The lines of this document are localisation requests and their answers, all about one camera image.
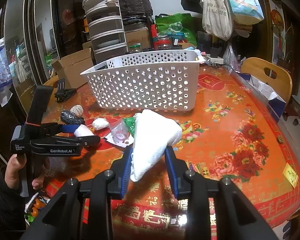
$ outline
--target black bag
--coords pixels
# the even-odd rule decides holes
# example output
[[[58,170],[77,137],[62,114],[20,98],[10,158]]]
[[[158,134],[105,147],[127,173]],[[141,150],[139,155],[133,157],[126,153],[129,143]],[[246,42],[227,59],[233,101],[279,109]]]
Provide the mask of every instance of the black bag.
[[[147,14],[153,15],[151,3],[149,0],[119,0],[122,18],[140,17]]]

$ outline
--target red flower print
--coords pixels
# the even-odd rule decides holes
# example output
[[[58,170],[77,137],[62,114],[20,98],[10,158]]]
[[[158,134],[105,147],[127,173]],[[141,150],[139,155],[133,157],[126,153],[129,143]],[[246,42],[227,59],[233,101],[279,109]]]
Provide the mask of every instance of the red flower print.
[[[269,149],[266,145],[263,144],[263,142],[256,142],[255,147],[255,152],[257,152],[257,154],[262,155],[266,158],[269,157]]]
[[[233,165],[234,157],[230,153],[224,153],[215,158],[214,164],[210,168],[210,175],[213,177],[222,177],[223,175],[238,175],[238,170]]]
[[[260,170],[260,166],[253,159],[252,150],[242,150],[234,156],[234,165],[238,168],[239,176],[242,179],[250,179]]]
[[[248,145],[248,140],[243,136],[242,132],[236,131],[233,136],[230,137],[235,146],[242,144]]]
[[[242,128],[241,132],[243,136],[250,142],[264,139],[261,130],[257,126],[252,125],[251,123],[247,123]]]
[[[258,154],[256,152],[253,153],[253,160],[260,167],[263,165],[262,163],[263,163],[264,158],[265,158],[264,156],[262,156],[262,155],[260,155],[260,154]]]

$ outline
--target table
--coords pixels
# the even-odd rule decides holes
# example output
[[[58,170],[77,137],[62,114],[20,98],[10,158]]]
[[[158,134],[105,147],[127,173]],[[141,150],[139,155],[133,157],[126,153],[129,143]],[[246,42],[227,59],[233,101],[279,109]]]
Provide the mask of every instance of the table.
[[[138,112],[101,109],[86,84],[67,102],[50,106],[43,122],[59,122],[60,110],[76,104],[82,105],[89,128],[96,117],[117,120]],[[195,108],[158,113],[174,119],[183,130],[182,139],[173,146],[177,158],[192,163],[207,178],[231,178],[271,227],[283,223],[300,207],[300,163],[288,143],[289,135],[279,128],[262,97],[235,72],[200,67]],[[104,137],[109,131],[106,128],[94,134]],[[279,135],[283,144],[277,141]],[[97,148],[84,148],[82,156],[58,163],[63,174],[48,179],[46,190],[54,195],[68,177],[91,179],[121,156],[121,150],[101,139]],[[282,174],[286,163],[299,176],[296,188]],[[111,206],[118,238],[183,238],[187,200],[173,197],[164,157],[139,182],[130,181],[125,199],[112,201]],[[212,238],[216,239],[213,199],[210,222]]]

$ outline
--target hand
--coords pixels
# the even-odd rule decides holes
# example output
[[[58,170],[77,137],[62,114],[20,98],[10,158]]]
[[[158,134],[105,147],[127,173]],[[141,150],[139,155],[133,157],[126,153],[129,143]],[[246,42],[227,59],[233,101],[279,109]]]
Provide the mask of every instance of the hand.
[[[26,155],[16,155],[13,154],[8,161],[6,174],[4,176],[4,181],[9,188],[17,190],[19,188],[19,170],[21,170],[27,162]],[[49,158],[44,161],[44,166],[46,169],[50,168]],[[32,181],[32,187],[34,190],[39,190],[43,187],[44,180],[44,169],[42,166],[41,173],[39,177]]]

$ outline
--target hanging bag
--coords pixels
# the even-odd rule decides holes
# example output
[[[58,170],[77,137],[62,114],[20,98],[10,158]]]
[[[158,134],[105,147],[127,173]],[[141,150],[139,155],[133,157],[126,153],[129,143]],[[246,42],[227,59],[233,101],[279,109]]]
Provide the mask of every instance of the hanging bag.
[[[228,0],[201,0],[201,5],[203,29],[224,41],[229,40],[233,31],[233,19]]]
[[[258,0],[229,0],[229,2],[237,23],[251,25],[264,19]]]

